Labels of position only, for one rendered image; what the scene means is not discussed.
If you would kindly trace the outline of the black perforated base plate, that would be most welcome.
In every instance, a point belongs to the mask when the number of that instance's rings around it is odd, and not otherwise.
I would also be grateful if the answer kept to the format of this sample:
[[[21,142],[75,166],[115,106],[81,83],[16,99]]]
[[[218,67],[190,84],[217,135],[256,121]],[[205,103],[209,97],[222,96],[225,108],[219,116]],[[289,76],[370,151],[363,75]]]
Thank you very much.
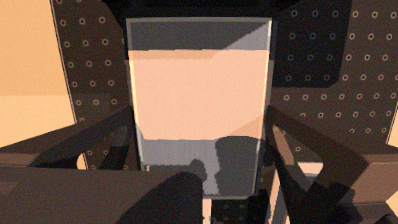
[[[49,0],[74,118],[130,104],[121,8]],[[270,104],[388,144],[398,110],[398,0],[301,0],[279,8]],[[211,200],[210,224],[264,224],[275,162],[266,131],[258,196]]]

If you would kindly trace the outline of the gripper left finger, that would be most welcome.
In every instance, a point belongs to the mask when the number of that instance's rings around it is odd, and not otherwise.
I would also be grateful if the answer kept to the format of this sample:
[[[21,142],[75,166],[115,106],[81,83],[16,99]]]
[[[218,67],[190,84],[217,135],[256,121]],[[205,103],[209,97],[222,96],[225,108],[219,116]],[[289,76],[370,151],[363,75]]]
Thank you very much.
[[[81,154],[118,129],[98,169],[123,170],[135,118],[131,105],[0,147],[0,164],[78,169]]]

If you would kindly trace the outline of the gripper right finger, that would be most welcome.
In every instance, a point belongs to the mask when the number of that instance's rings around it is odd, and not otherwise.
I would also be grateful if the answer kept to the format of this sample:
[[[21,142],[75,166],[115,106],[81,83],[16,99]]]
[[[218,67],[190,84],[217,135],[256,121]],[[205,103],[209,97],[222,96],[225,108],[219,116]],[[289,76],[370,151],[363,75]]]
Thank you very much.
[[[275,105],[265,124],[290,224],[322,224],[340,205],[386,202],[398,191],[398,147]],[[282,129],[322,158],[312,184]]]

